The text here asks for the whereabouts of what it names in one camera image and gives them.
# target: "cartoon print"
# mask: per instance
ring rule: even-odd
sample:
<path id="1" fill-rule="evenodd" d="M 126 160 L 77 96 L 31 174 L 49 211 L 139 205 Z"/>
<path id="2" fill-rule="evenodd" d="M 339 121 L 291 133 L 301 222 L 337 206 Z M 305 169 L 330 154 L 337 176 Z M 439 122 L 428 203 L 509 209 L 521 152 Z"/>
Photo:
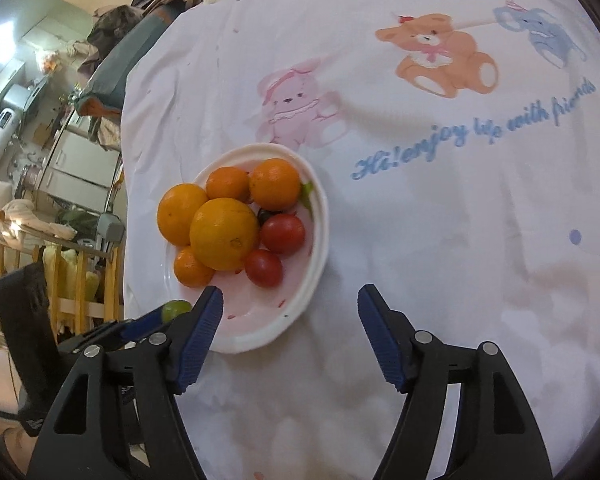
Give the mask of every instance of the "cartoon print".
<path id="1" fill-rule="evenodd" d="M 529 41 L 536 52 L 552 65 L 566 67 L 571 50 L 575 50 L 581 60 L 587 60 L 584 51 L 573 42 L 556 18 L 545 10 L 526 10 L 513 0 L 506 0 L 506 6 L 493 9 L 493 13 L 498 23 L 507 30 L 528 30 Z"/>
<path id="2" fill-rule="evenodd" d="M 303 144 L 321 148 L 347 133 L 337 92 L 320 94 L 313 72 L 320 60 L 311 59 L 266 76 L 258 84 L 264 99 L 264 122 L 258 142 L 274 142 L 297 151 Z"/>
<path id="3" fill-rule="evenodd" d="M 474 38 L 454 30 L 446 14 L 401 16 L 400 25 L 376 30 L 376 38 L 408 52 L 395 73 L 416 88 L 453 98 L 469 88 L 488 94 L 498 84 L 498 67 L 478 52 Z"/>

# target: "white plate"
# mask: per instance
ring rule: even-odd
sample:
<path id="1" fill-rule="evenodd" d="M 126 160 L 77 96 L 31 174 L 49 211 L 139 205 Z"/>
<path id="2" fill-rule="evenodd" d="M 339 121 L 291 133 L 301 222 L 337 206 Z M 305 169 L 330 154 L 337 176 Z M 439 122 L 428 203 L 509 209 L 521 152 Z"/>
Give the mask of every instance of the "white plate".
<path id="1" fill-rule="evenodd" d="M 224 296 L 224 314 L 211 345 L 215 352 L 237 354 L 259 348 L 277 338 L 306 310 L 324 270 L 329 251 L 329 209 L 324 189 L 313 168 L 297 153 L 278 144 L 249 144 L 225 153 L 207 166 L 194 183 L 203 189 L 213 170 L 237 166 L 251 171 L 268 158 L 283 158 L 294 165 L 303 184 L 311 182 L 309 193 L 312 212 L 300 202 L 290 210 L 304 223 L 304 246 L 291 256 L 282 256 L 284 278 L 274 289 L 259 288 L 245 272 L 216 272 L 212 285 Z M 178 249 L 167 244 L 165 281 L 172 298 L 195 303 L 201 288 L 187 288 L 173 273 L 173 261 Z"/>

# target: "yellow cloth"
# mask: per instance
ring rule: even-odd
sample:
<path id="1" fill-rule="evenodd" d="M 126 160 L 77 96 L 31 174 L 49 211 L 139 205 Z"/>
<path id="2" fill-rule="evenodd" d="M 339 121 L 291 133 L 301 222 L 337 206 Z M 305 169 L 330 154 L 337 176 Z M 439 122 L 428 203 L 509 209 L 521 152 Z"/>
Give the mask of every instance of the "yellow cloth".
<path id="1" fill-rule="evenodd" d="M 42 261 L 45 264 L 45 280 L 47 290 L 51 290 L 51 281 L 54 275 L 54 254 L 55 246 L 45 248 L 42 255 Z M 67 298 L 68 300 L 75 299 L 75 282 L 78 272 L 78 255 L 75 250 L 63 251 L 60 258 L 60 270 L 58 272 L 58 296 Z M 94 272 L 87 271 L 86 285 L 84 287 L 84 299 L 93 301 L 100 284 L 100 278 Z"/>

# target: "red tomato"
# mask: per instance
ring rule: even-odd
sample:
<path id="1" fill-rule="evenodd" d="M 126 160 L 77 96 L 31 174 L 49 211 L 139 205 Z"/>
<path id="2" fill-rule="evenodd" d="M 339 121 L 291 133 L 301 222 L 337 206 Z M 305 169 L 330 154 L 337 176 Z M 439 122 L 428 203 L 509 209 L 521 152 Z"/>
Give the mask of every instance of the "red tomato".
<path id="1" fill-rule="evenodd" d="M 282 282 L 280 258 L 264 249 L 249 253 L 244 261 L 244 270 L 255 285 L 263 288 L 273 288 Z"/>
<path id="2" fill-rule="evenodd" d="M 293 254 L 304 244 L 306 232 L 302 221 L 289 214 L 269 218 L 260 229 L 260 240 L 276 254 Z"/>

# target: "orange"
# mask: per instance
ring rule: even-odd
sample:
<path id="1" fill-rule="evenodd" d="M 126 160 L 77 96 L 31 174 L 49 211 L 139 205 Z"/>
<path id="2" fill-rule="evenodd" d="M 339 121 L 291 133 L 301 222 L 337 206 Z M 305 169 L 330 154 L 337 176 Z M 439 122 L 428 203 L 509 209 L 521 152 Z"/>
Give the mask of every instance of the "orange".
<path id="1" fill-rule="evenodd" d="M 173 262 L 173 272 L 184 286 L 207 286 L 214 276 L 215 271 L 201 264 L 193 254 L 190 246 L 178 252 Z"/>
<path id="2" fill-rule="evenodd" d="M 208 200 L 196 184 L 178 184 L 158 204 L 156 221 L 160 234 L 176 246 L 189 245 L 189 228 L 198 208 Z"/>
<path id="3" fill-rule="evenodd" d="M 234 198 L 209 200 L 191 223 L 189 240 L 199 262 L 214 270 L 235 270 L 259 243 L 258 219 Z"/>
<path id="4" fill-rule="evenodd" d="M 268 211 L 284 211 L 298 201 L 300 175 L 282 158 L 261 162 L 251 172 L 251 198 Z"/>
<path id="5" fill-rule="evenodd" d="M 235 198 L 240 202 L 249 200 L 249 175 L 233 166 L 214 170 L 206 180 L 206 195 L 214 198 Z"/>

